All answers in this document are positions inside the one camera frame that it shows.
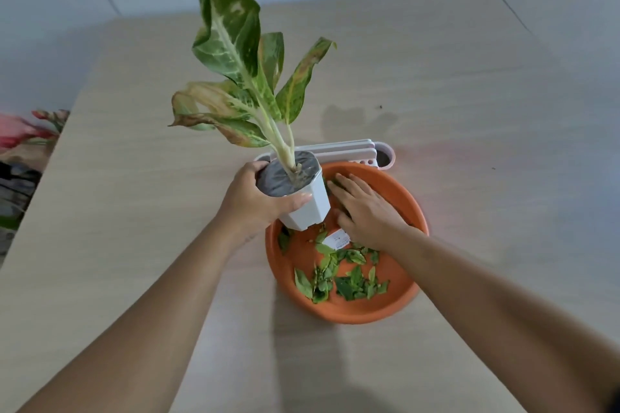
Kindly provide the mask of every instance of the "plastic holder with holes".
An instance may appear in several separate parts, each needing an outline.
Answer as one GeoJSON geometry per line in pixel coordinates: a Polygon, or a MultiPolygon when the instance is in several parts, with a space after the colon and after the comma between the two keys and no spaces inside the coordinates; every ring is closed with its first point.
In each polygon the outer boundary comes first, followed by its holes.
{"type": "MultiPolygon", "coordinates": [[[[314,153],[319,163],[357,162],[376,167],[379,170],[391,168],[396,160],[394,149],[388,144],[373,142],[370,139],[303,145],[296,147],[295,150],[307,150],[314,153]]],[[[266,160],[268,162],[274,159],[275,152],[262,153],[255,158],[255,160],[266,160]]]]}

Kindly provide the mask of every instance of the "forearm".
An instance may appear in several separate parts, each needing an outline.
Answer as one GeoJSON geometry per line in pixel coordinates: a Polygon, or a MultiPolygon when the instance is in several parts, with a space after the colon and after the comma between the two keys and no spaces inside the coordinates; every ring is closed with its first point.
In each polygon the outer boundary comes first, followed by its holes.
{"type": "Polygon", "coordinates": [[[218,223],[209,224],[19,413],[168,411],[233,250],[230,235],[218,223]]]}
{"type": "Polygon", "coordinates": [[[616,350],[558,309],[415,229],[389,252],[529,412],[602,411],[620,386],[616,350]]]}

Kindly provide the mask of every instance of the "dark line on wall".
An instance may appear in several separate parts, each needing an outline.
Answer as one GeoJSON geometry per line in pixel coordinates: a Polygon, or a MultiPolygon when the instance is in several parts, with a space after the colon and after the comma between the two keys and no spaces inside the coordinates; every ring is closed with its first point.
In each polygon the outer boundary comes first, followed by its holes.
{"type": "Polygon", "coordinates": [[[120,10],[117,7],[117,5],[114,3],[114,0],[107,0],[107,1],[110,4],[110,6],[112,7],[112,10],[114,10],[114,13],[116,13],[118,16],[123,16],[123,14],[120,13],[120,10]]]}
{"type": "Polygon", "coordinates": [[[510,9],[510,11],[512,12],[512,14],[515,16],[515,18],[517,20],[519,20],[519,23],[521,23],[521,25],[523,26],[523,28],[525,28],[529,33],[532,33],[530,31],[530,28],[527,27],[527,25],[525,25],[523,23],[523,20],[519,18],[519,16],[516,14],[516,12],[513,10],[513,8],[508,4],[508,2],[506,2],[506,0],[501,0],[502,2],[504,2],[506,4],[506,7],[508,7],[510,9]]]}

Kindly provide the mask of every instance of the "person's left arm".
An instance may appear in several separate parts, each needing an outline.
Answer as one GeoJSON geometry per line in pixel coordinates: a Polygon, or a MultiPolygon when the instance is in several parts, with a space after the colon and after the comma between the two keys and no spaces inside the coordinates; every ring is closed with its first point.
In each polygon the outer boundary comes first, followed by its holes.
{"type": "Polygon", "coordinates": [[[247,163],[220,210],[155,283],[18,413],[167,412],[181,385],[228,257],[308,195],[256,188],[247,163]]]}

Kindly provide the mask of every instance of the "white label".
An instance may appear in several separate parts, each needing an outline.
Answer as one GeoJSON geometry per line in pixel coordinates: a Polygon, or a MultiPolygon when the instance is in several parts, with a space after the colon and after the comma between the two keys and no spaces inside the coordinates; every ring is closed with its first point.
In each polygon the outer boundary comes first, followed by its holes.
{"type": "Polygon", "coordinates": [[[323,245],[327,245],[334,250],[340,250],[341,248],[351,243],[351,237],[343,229],[338,229],[323,240],[323,245]]]}

